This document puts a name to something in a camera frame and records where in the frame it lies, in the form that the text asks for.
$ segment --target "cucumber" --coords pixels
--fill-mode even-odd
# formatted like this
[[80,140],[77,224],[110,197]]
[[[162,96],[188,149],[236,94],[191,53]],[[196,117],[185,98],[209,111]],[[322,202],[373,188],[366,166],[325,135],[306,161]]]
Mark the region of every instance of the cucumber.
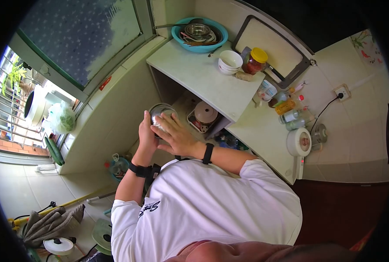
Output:
[[52,146],[52,149],[53,149],[53,151],[55,152],[56,157],[59,159],[59,161],[60,161],[62,164],[65,164],[65,160],[63,159],[62,154],[61,154],[61,151],[58,149],[58,146],[56,145],[55,140],[49,139],[49,143],[50,143],[50,145]]
[[44,137],[44,140],[45,140],[45,142],[46,142],[46,146],[47,146],[47,149],[48,149],[49,152],[50,152],[50,155],[53,157],[53,160],[55,160],[56,164],[62,166],[63,164],[62,164],[61,161],[59,161],[59,159],[56,157],[56,154],[55,154],[55,152],[53,151],[52,146],[50,145],[49,139],[47,139],[47,137]]

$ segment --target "gray towel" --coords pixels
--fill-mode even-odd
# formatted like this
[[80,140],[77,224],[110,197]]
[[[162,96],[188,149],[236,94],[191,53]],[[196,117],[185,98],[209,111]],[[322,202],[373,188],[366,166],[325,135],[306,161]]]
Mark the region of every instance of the gray towel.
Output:
[[65,207],[55,208],[46,215],[32,211],[23,235],[24,244],[38,248],[43,244],[43,240],[61,236],[74,223],[81,223],[84,209],[85,206],[81,204],[68,212]]

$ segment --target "black wristband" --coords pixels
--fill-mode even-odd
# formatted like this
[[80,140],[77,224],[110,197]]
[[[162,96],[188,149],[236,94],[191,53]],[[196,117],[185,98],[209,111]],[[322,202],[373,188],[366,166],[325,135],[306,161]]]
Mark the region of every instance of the black wristband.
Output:
[[130,171],[134,172],[138,177],[147,177],[151,175],[152,165],[145,167],[145,166],[134,165],[132,162],[130,162],[129,169]]
[[211,143],[206,143],[206,151],[205,155],[203,156],[202,163],[205,165],[208,165],[212,163],[210,161],[210,157],[212,156],[212,150],[213,150],[214,145]]

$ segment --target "white t-shirt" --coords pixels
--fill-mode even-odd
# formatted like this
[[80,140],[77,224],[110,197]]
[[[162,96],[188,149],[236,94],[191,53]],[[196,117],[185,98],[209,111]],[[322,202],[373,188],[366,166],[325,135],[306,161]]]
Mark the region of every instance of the white t-shirt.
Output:
[[298,196],[259,159],[246,161],[240,176],[200,160],[167,163],[142,208],[114,200],[114,260],[161,262],[203,239],[293,245],[302,224]]

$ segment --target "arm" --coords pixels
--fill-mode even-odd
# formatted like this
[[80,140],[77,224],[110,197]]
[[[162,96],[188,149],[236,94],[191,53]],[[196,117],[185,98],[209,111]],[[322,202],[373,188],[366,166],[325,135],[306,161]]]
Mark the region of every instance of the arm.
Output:
[[[150,125],[151,116],[148,111],[145,111],[144,120],[139,125],[139,147],[132,158],[134,165],[149,166],[152,155],[157,149],[158,139],[155,138]],[[128,169],[117,187],[115,199],[122,201],[134,200],[140,204],[144,183],[145,178],[136,176],[134,172]]]
[[[174,114],[172,119],[164,114],[161,117],[156,117],[155,119],[167,133],[155,126],[151,126],[151,129],[170,145],[159,145],[158,149],[165,150],[173,155],[188,155],[197,159],[203,159],[206,144],[196,141]],[[214,165],[237,175],[240,174],[244,163],[247,160],[253,159],[257,159],[257,157],[247,152],[220,147],[213,148],[210,158]]]

